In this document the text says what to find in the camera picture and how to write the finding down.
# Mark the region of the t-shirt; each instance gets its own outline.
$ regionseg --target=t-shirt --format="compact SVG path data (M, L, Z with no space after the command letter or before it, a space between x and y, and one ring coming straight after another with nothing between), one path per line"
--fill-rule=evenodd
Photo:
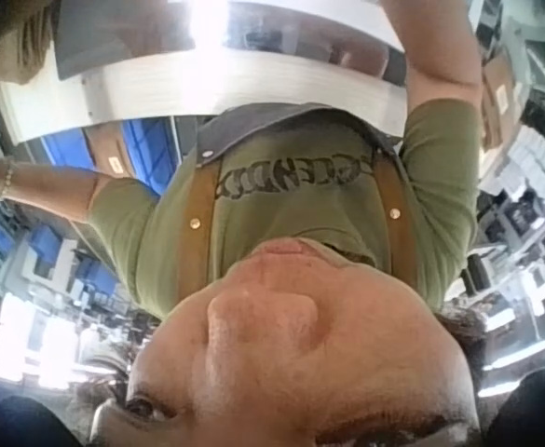
M474 237L479 126L476 109L456 100L427 102L407 118L401 160L415 226L416 288L432 310L460 274ZM225 154L209 280L274 237L307 237L390 274L373 150L347 125L313 114L296 128L259 132ZM90 211L122 282L160 318L179 301L177 248L195 166L194 151L162 197L135 180L114 180Z

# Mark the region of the suspender strap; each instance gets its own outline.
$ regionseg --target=suspender strap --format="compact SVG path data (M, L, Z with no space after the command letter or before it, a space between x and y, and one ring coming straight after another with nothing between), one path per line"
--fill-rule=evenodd
M417 283L415 236L403 179L395 161L384 153L376 154L374 177L388 227L392 276L414 289Z
M178 254L180 301L208 285L212 216L221 165L219 158L194 171ZM395 162L381 152L375 157L374 176L387 220L392 276L415 288L413 221L401 176Z
M219 158L194 170L177 254L179 301L208 285L212 217L221 166Z

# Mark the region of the man's arm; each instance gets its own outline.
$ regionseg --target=man's arm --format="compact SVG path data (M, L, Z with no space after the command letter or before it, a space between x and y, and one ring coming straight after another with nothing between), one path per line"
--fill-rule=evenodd
M0 192L7 169L8 163L0 159ZM15 163L5 197L86 223L94 198L112 180L108 175L84 169Z
M481 57L464 0L381 0L407 59L409 112L440 98L479 108Z

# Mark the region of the box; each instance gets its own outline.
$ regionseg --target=box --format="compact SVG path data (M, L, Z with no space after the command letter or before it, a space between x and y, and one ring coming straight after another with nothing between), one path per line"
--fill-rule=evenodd
M511 141L520 115L514 94L514 74L505 51L485 65L483 79L482 114L484 149L487 150Z
M84 128L90 156L96 170L112 177L135 177L119 123Z

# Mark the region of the bracelet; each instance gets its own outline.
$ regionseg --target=bracelet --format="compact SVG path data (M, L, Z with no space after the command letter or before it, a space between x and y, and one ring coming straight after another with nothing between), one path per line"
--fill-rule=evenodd
M0 198L4 197L7 192L9 191L9 188L11 187L11 179L13 177L13 170L15 166L13 164L13 161L9 160L9 164L7 165L7 174L5 174L5 180L3 181L3 187L0 191Z

